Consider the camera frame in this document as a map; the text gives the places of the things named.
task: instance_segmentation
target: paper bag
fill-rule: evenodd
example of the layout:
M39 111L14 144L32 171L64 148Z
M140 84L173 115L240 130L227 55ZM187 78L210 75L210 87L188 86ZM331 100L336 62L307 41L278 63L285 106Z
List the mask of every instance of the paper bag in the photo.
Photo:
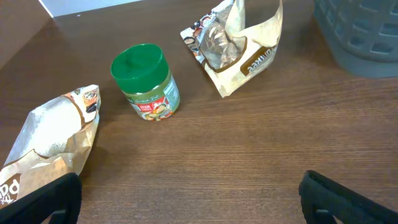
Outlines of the paper bag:
M245 29L244 0L224 0L180 35L225 97L271 64L282 16L280 0L272 18Z
M100 116L96 85L32 110L0 171L0 208L69 172L80 174Z

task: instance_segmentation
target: snack bag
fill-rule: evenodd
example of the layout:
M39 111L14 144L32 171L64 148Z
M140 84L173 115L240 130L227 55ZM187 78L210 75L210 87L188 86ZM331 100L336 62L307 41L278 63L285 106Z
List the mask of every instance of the snack bag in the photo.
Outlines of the snack bag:
M180 35L224 98L266 69L275 57L283 7L245 29L244 0L224 0Z
M100 90L90 85L28 114L0 171L0 208L64 174L80 174L93 145L100 106Z

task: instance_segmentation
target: jar label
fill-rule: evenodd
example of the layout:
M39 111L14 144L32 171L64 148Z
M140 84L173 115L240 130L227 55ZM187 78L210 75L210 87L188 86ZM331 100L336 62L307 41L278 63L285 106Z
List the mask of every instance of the jar label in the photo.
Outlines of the jar label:
M168 118L177 109L180 95L173 76L166 79L165 84L150 93L132 95L124 93L131 106L141 118L148 121L159 121Z

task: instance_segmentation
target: black object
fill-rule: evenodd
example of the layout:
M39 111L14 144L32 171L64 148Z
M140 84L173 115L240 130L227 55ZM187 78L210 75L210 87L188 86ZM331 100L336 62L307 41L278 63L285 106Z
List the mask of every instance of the black object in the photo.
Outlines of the black object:
M50 224L76 223L80 205L80 179L69 173L1 209L0 224L39 224L51 214Z
M346 224L398 223L398 213L312 170L304 174L298 192L308 224L336 223L333 216Z

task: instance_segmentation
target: white wall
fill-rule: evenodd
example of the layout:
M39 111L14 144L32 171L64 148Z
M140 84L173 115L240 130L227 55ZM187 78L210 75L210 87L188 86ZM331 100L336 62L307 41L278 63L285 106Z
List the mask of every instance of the white wall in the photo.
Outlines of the white wall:
M139 0L41 0L54 17L135 1Z

